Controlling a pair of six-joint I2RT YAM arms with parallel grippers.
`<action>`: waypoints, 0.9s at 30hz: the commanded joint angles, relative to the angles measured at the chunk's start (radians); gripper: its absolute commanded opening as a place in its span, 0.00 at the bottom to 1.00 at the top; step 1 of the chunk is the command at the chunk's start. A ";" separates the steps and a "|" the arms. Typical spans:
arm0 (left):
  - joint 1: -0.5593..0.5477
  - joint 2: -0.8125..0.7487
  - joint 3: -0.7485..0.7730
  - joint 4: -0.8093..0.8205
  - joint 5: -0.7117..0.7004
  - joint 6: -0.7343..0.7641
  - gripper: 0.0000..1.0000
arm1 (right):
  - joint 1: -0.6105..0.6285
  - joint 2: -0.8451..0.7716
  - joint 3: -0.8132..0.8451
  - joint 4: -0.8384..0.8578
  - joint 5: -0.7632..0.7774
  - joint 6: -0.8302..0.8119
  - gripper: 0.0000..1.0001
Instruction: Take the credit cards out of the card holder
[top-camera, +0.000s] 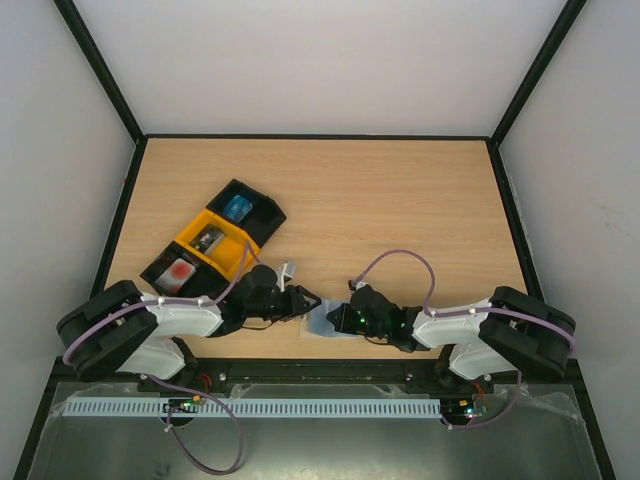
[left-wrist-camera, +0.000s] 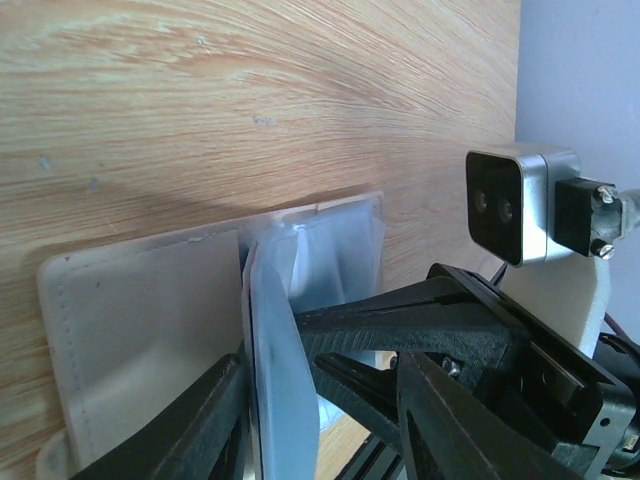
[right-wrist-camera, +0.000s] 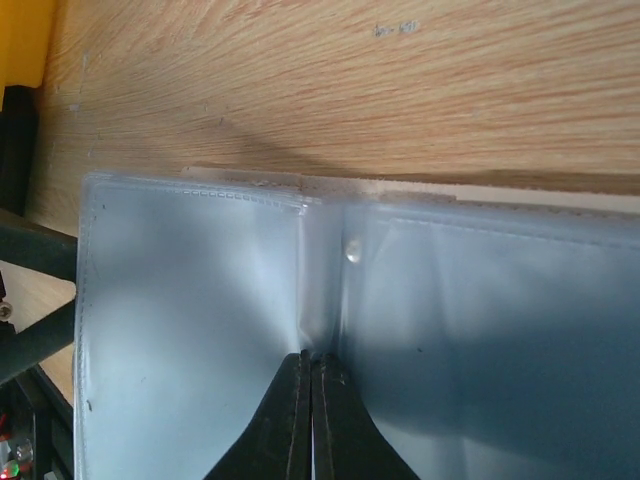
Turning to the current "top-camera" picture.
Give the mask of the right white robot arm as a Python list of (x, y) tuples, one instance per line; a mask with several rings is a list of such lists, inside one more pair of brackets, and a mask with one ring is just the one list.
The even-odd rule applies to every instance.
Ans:
[(436, 379), (450, 392), (508, 371), (558, 382), (575, 347), (571, 316), (508, 286), (468, 305), (426, 309), (399, 307), (364, 284), (326, 318), (338, 333), (373, 337), (405, 353), (449, 347)]

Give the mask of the light blue card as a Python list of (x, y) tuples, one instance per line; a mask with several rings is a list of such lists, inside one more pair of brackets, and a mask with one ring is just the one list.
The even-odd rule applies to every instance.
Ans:
[(335, 331), (327, 321), (326, 315), (331, 310), (344, 303), (343, 300), (322, 299), (321, 304), (308, 316), (308, 330), (311, 334), (322, 337), (338, 337), (340, 333)]

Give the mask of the translucent plastic card holder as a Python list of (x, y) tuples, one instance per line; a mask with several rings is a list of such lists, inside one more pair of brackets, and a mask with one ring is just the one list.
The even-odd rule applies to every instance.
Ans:
[(354, 338), (354, 335), (337, 332), (327, 315), (340, 307), (343, 299), (321, 299), (321, 304), (306, 314), (301, 324), (300, 336), (311, 338), (313, 336), (323, 338)]

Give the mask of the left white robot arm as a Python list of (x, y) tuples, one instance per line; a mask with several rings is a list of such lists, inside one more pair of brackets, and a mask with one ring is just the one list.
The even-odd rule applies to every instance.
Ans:
[(214, 296), (168, 297), (119, 281), (77, 307), (57, 324), (62, 361), (83, 382), (115, 373), (161, 380), (188, 363), (185, 337), (214, 338), (240, 330), (246, 320), (288, 321), (320, 306), (319, 296), (291, 282), (291, 267), (264, 264), (236, 274)]

